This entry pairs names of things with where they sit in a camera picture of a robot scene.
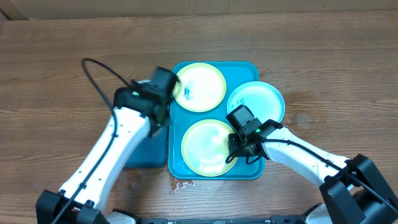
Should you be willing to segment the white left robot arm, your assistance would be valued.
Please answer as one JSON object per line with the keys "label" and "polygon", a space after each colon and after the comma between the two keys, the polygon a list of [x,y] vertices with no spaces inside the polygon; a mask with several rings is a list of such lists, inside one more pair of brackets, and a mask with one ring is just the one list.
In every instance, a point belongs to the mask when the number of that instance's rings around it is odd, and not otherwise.
{"label": "white left robot arm", "polygon": [[108,124],[87,158],[58,192],[45,190],[38,198],[38,223],[136,223],[133,215],[103,210],[124,167],[165,165],[172,89],[153,83],[117,89]]}

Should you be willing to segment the light blue plate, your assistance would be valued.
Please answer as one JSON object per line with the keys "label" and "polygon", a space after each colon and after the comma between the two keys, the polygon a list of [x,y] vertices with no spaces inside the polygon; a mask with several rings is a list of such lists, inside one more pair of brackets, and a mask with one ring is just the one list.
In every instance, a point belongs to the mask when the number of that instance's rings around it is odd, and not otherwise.
{"label": "light blue plate", "polygon": [[262,123],[268,119],[280,123],[285,114],[283,96],[278,89],[265,82],[253,81],[238,86],[228,98],[227,113],[239,105],[248,107]]}

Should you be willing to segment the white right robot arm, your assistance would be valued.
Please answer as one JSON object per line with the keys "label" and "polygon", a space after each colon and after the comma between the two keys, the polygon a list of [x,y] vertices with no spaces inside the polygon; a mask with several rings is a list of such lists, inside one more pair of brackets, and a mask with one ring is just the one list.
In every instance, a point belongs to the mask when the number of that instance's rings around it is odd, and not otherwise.
{"label": "white right robot arm", "polygon": [[297,223],[394,223],[397,197],[368,157],[353,159],[323,151],[282,124],[257,118],[230,119],[230,158],[263,157],[281,163],[319,188],[323,202]]}

